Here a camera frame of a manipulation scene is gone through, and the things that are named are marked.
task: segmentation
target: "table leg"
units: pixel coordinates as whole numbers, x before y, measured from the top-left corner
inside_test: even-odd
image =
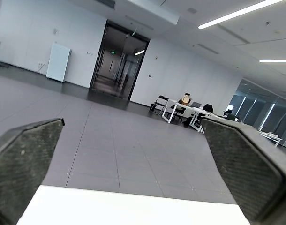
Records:
[[[193,115],[192,115],[192,120],[191,120],[191,122],[190,122],[190,126],[192,126],[194,123],[194,120],[195,120],[195,117],[196,117],[196,112],[193,112],[192,113]]]
[[[197,126],[195,126],[194,124],[195,124],[195,122],[196,122],[196,120],[197,120],[197,118],[198,118],[198,115],[199,115],[199,113],[195,113],[195,115],[194,115],[194,120],[193,120],[193,122],[192,122],[192,124],[191,124],[191,127],[193,127],[195,130],[197,130],[198,131],[198,128],[197,128]]]
[[[162,114],[162,118],[165,118],[165,113],[166,113],[166,111],[167,111],[167,106],[168,106],[168,103],[167,103],[166,106],[165,106],[165,109],[164,109],[163,114]]]
[[[280,143],[280,140],[278,140],[278,141],[276,142],[275,147],[277,147],[279,143]]]
[[[170,123],[171,120],[172,120],[172,118],[173,118],[173,115],[174,115],[175,110],[176,110],[176,106],[177,106],[177,105],[175,105],[174,108],[173,108],[173,110],[172,110],[172,113],[171,113],[171,116],[170,116],[170,119],[169,119],[168,123]]]

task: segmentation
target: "fluorescent light strip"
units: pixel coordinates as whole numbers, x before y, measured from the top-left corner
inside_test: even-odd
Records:
[[[286,60],[260,60],[262,63],[286,62]]]
[[[242,103],[241,103],[241,105],[240,105],[240,107],[239,107],[239,109],[238,109],[238,111],[237,111],[236,115],[237,115],[237,114],[238,114],[238,112],[240,111],[240,109],[241,109],[241,107],[242,107],[243,103],[245,102],[245,99],[246,99],[246,97],[244,97],[244,99],[243,99],[243,101],[242,101]]]
[[[140,51],[140,52],[137,52],[135,55],[140,55],[140,54],[142,54],[143,52],[145,52],[145,50]]]
[[[199,29],[204,29],[204,28],[207,28],[207,27],[210,27],[210,26],[213,26],[215,24],[218,24],[218,23],[221,23],[221,22],[224,22],[226,20],[230,20],[230,19],[233,19],[237,16],[240,16],[240,15],[243,15],[243,14],[246,14],[246,13],[250,13],[252,11],[255,11],[255,10],[258,10],[260,8],[264,8],[266,6],[270,6],[270,5],[273,5],[275,3],[278,3],[280,1],[284,1],[284,0],[266,0],[266,1],[262,1],[260,3],[257,3],[255,5],[252,5],[252,6],[249,6],[247,8],[244,8],[244,9],[241,9],[237,12],[234,12],[234,13],[231,13],[231,14],[228,14],[228,15],[225,15],[221,18],[218,18],[216,20],[213,20],[213,21],[210,21],[210,22],[207,22],[203,25],[200,25],[198,28]]]
[[[273,110],[274,106],[275,106],[275,103],[273,103],[273,104],[270,106],[270,110],[269,110],[269,112],[267,113],[267,115],[266,115],[266,117],[265,117],[263,123],[261,124],[261,126],[264,126],[264,124],[265,124],[266,120],[268,119],[268,117],[269,117],[271,111]]]

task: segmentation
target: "laptop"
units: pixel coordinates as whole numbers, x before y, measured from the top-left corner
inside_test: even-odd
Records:
[[[201,103],[193,102],[190,107],[199,108],[200,106],[201,106]]]

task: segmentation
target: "white platform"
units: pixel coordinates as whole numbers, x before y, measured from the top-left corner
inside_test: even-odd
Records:
[[[237,205],[40,186],[18,225],[249,225]]]

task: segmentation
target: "bag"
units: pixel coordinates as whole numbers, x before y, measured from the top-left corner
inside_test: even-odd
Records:
[[[180,100],[180,104],[183,105],[188,105],[190,102],[190,95],[184,95],[184,97],[182,97],[182,99]]]

